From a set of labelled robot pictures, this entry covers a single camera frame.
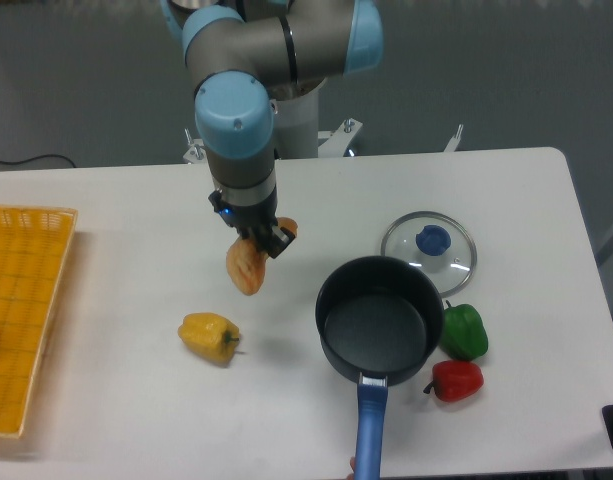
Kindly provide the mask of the person's hand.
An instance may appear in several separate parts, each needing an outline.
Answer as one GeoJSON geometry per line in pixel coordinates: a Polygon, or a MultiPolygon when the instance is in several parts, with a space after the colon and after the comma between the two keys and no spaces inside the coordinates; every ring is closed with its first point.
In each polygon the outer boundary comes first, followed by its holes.
{"type": "Polygon", "coordinates": [[[355,479],[355,469],[356,469],[356,458],[353,456],[349,460],[350,465],[350,473],[347,475],[346,480],[354,480],[355,479]]]}

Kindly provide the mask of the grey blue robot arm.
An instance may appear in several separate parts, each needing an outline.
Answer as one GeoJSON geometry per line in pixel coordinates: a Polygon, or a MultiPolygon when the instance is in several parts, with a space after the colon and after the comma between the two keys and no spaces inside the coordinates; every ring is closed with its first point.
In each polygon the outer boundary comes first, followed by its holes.
{"type": "Polygon", "coordinates": [[[193,87],[214,211],[275,258],[293,241],[275,212],[271,95],[376,67],[383,27],[372,1],[163,1],[193,87]]]}

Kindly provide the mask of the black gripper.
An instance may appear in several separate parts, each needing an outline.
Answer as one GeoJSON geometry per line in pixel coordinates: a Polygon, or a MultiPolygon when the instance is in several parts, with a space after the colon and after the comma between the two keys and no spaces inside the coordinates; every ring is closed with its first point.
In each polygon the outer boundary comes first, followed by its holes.
{"type": "Polygon", "coordinates": [[[295,239],[295,233],[276,219],[277,188],[215,188],[208,200],[222,220],[242,238],[255,238],[259,249],[277,258],[295,239]]]}

